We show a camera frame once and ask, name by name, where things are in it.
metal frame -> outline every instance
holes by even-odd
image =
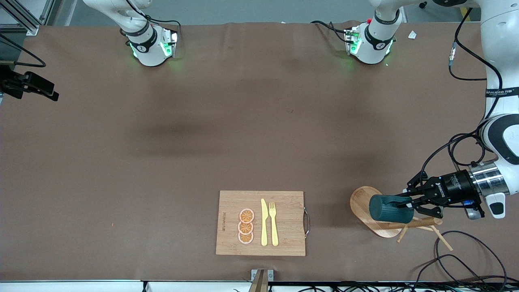
[[[27,30],[27,35],[36,35],[40,25],[47,23],[48,16],[56,0],[45,2],[42,14],[37,18],[27,10],[18,0],[0,0],[0,6],[9,13],[19,24],[0,24],[2,30]]]

orange slice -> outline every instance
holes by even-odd
[[[252,242],[253,239],[254,239],[254,233],[247,234],[247,235],[238,233],[238,240],[243,244],[249,244]]]
[[[245,208],[240,212],[240,221],[243,223],[250,223],[254,220],[254,212],[249,209]]]
[[[238,223],[238,231],[243,235],[251,234],[253,229],[254,226],[252,225],[252,223]]]

cutting board handle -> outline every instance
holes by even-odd
[[[303,220],[305,219],[305,214],[306,214],[306,227],[307,227],[307,230],[305,232],[305,239],[306,237],[308,236],[308,233],[310,233],[310,215],[308,214],[308,211],[306,210],[306,207],[303,207]]]

metal bracket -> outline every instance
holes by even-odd
[[[260,270],[260,269],[251,270],[251,281],[253,281],[254,277],[256,277],[256,273],[258,272],[258,270]],[[274,270],[266,270],[266,271],[267,271],[268,280],[274,281]]]

wooden stick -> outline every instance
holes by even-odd
[[[403,223],[389,223],[387,229],[397,229],[404,228],[405,226],[409,228],[418,227],[418,226],[431,226],[431,225],[441,225],[443,220],[434,217],[422,218],[420,221],[411,221],[408,224]]]
[[[398,243],[400,243],[400,240],[402,240],[402,238],[404,237],[405,233],[407,232],[407,229],[409,229],[409,227],[405,226],[404,229],[402,229],[402,232],[400,232],[400,237],[398,237],[397,239]]]
[[[442,234],[439,232],[439,230],[436,229],[436,227],[434,227],[433,225],[431,225],[431,228],[432,228],[433,231],[436,233],[436,235],[438,236],[438,238],[443,242],[443,244],[445,244],[445,246],[446,246],[450,251],[453,251],[454,249],[450,246],[450,244],[447,242],[447,240],[445,240],[445,238],[442,236]]]
[[[430,227],[418,226],[418,227],[416,227],[416,228],[418,228],[418,229],[423,229],[423,230],[427,230],[427,231],[430,231],[430,232],[434,232],[434,230],[433,230],[432,228],[430,228]]]

